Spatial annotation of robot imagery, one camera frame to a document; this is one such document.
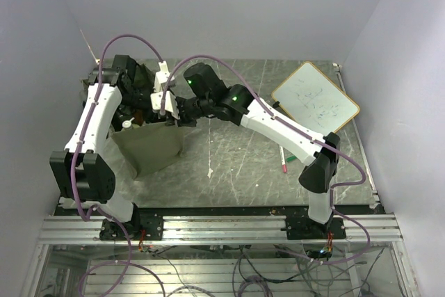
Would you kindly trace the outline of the yellow-green pump bottle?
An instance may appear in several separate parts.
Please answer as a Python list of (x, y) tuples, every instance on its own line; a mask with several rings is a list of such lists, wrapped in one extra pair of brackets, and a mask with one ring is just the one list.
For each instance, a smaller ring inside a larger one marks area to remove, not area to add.
[(132, 129), (134, 127), (133, 123), (134, 123), (134, 118), (131, 118), (129, 120), (125, 120), (125, 121), (122, 122), (122, 128), (125, 129), (125, 130)]

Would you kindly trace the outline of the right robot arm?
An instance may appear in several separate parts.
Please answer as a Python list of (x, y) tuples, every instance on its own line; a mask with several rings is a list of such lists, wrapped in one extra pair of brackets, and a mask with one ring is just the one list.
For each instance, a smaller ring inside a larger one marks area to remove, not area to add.
[(340, 139), (324, 136), (276, 111), (245, 85), (226, 86), (210, 65), (196, 63), (184, 72), (193, 98), (177, 97), (170, 89), (173, 75), (161, 84), (161, 111), (179, 125), (193, 127), (200, 118), (217, 118), (255, 131), (290, 151), (304, 166), (298, 181), (309, 193), (307, 217), (300, 234), (322, 238), (333, 220), (330, 184), (337, 172)]

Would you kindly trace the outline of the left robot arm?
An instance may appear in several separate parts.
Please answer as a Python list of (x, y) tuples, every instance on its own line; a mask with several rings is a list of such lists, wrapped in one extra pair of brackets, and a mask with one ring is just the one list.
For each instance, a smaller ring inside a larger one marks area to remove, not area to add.
[(65, 148), (49, 158), (61, 204), (84, 215), (97, 206), (114, 218), (103, 222), (102, 240), (135, 239), (142, 230), (137, 205), (116, 189), (115, 174), (102, 154), (110, 131), (123, 130), (123, 122), (137, 127), (159, 121), (150, 99), (154, 79), (151, 70), (128, 55), (94, 69), (85, 83), (87, 97), (76, 130)]

